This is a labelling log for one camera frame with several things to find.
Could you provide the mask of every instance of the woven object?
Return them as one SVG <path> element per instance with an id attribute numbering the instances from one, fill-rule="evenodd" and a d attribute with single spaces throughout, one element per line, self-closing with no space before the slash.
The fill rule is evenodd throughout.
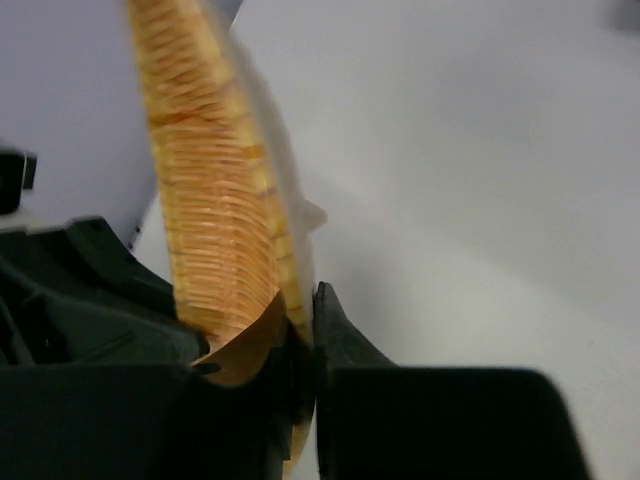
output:
<path id="1" fill-rule="evenodd" d="M 201 1 L 128 0 L 128 7 L 178 319 L 206 332 L 215 350 L 281 292 L 309 347 L 307 234 L 322 213 L 300 193 L 264 83 Z M 308 420 L 294 428 L 294 461 Z"/>

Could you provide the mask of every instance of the white table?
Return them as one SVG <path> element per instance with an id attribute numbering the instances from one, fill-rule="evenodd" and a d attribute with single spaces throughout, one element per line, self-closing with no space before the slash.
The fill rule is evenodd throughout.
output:
<path id="1" fill-rule="evenodd" d="M 248 0 L 234 29 L 328 211 L 317 277 L 354 323 L 400 363 L 546 372 L 595 477 L 632 480 L 640 40 L 606 14 L 596 0 Z M 139 255 L 166 262 L 153 228 L 160 246 Z M 295 478 L 314 472 L 311 447 Z"/>

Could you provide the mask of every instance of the black object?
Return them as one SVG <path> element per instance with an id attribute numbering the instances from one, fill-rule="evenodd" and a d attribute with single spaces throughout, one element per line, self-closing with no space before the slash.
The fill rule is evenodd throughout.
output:
<path id="1" fill-rule="evenodd" d="M 35 154 L 0 145 L 0 215 L 15 212 L 22 190 L 33 189 L 36 165 Z"/>
<path id="2" fill-rule="evenodd" d="M 282 318 L 262 368 L 242 384 L 218 384 L 224 364 L 177 365 L 175 352 L 195 353 L 197 335 L 171 323 L 170 287 L 114 239 L 101 219 L 0 234 L 0 364 L 31 365 L 0 366 L 2 478 L 280 479 L 300 396 L 309 394 L 326 480 L 589 478 L 562 399 L 543 376 L 395 366 L 326 283 L 314 298 L 313 358 L 296 350 Z M 225 348 L 244 345 L 260 321 Z M 97 343 L 132 332 L 135 348 L 119 365 L 100 364 L 121 355 L 108 352 L 69 359 L 93 335 L 78 324 L 100 326 Z M 147 347 L 136 349 L 152 344 L 156 360 L 171 359 L 140 365 Z"/>

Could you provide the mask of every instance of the gray background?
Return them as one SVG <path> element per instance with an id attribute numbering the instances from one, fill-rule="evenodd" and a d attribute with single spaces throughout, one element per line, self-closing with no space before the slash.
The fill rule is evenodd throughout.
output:
<path id="1" fill-rule="evenodd" d="M 39 154 L 29 209 L 102 215 L 128 240 L 154 174 L 123 3 L 0 2 L 0 138 Z"/>

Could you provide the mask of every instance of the gray floor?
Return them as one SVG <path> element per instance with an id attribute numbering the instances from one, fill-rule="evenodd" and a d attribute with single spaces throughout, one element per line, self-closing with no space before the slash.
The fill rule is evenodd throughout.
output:
<path id="1" fill-rule="evenodd" d="M 242 3 L 212 1 L 231 19 Z M 118 1 L 0 6 L 0 138 L 40 158 L 23 204 L 48 223 L 102 215 L 125 241 L 155 188 L 128 37 Z"/>

